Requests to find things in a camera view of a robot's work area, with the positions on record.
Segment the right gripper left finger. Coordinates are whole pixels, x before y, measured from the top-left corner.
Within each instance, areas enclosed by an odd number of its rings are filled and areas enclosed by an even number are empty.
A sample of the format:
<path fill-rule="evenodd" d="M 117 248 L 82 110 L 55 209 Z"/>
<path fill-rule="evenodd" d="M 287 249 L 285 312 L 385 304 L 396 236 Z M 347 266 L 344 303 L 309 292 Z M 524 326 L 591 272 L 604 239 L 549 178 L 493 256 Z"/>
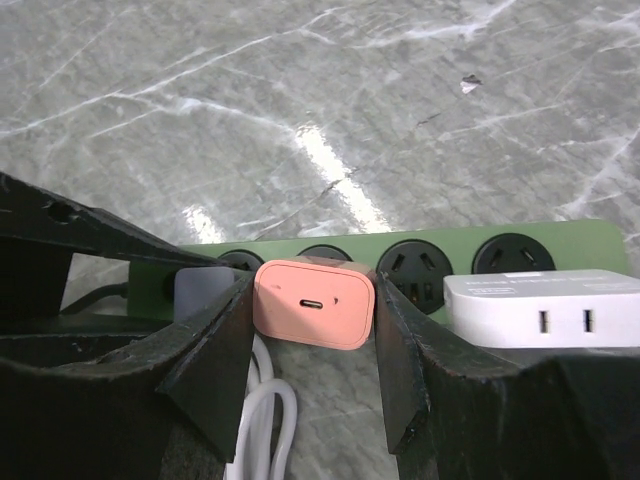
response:
<path fill-rule="evenodd" d="M 242 277 L 156 331 L 5 335 L 5 479 L 219 479 L 232 462 L 253 342 Z"/>

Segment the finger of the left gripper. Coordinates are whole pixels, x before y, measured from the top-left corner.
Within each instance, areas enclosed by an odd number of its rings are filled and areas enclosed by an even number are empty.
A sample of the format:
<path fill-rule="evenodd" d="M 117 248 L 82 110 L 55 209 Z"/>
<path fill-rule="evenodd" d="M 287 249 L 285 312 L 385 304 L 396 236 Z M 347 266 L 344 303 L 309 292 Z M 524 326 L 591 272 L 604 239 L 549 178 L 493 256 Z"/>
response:
<path fill-rule="evenodd" d="M 3 172 L 1 318 L 57 315 L 75 254 L 173 268 L 229 265 L 174 246 L 104 209 Z"/>

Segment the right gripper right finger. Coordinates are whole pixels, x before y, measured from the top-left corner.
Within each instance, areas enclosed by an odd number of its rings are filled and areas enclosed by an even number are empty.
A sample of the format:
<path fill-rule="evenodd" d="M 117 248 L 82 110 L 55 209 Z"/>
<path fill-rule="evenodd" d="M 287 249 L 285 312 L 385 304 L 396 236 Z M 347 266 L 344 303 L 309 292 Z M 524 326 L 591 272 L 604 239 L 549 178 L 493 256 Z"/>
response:
<path fill-rule="evenodd" d="M 635 349 L 486 350 L 376 282 L 389 452 L 403 479 L 635 479 Z"/>

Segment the white USB power strip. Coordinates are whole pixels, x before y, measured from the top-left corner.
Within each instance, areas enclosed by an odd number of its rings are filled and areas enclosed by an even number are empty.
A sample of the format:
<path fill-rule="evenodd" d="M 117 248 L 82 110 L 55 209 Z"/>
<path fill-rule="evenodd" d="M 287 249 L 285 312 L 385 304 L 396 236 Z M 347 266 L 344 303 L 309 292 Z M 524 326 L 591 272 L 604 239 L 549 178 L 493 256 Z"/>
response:
<path fill-rule="evenodd" d="M 492 349 L 637 348 L 639 280 L 600 269 L 449 275 L 456 335 Z"/>

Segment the green power strip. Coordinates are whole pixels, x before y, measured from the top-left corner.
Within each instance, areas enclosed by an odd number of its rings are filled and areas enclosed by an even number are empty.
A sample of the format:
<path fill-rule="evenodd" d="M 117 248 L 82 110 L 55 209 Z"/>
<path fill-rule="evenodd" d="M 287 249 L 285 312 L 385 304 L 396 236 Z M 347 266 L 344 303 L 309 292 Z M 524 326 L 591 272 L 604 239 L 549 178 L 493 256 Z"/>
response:
<path fill-rule="evenodd" d="M 447 273 L 600 269 L 631 274 L 619 228 L 603 220 L 527 223 L 321 238 L 191 245 L 189 251 L 255 271 L 274 259 L 325 251 L 389 275 L 433 320 L 445 322 Z"/>

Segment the pink square adapter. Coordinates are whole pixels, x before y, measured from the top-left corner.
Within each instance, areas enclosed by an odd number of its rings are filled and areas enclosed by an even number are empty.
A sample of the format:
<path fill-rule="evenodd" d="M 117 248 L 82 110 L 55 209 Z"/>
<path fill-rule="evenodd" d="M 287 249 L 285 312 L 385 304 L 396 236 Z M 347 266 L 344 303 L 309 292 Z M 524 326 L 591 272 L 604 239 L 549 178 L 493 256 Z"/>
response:
<path fill-rule="evenodd" d="M 274 339 L 358 349 L 373 325 L 375 283 L 375 271 L 361 263 L 314 256 L 268 261 L 254 277 L 254 326 Z"/>

